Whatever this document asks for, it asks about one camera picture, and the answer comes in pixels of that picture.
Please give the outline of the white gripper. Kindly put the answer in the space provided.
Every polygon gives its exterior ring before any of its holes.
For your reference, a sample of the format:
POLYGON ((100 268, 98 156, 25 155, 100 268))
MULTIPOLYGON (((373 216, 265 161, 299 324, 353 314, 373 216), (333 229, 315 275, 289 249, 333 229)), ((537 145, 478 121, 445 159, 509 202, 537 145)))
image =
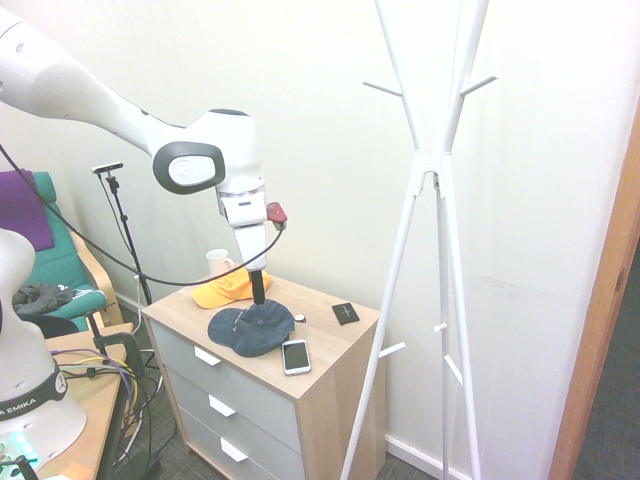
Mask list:
POLYGON ((233 227, 242 264, 249 271, 252 297, 256 305, 265 303, 263 269, 266 266, 266 228, 263 223, 233 227))

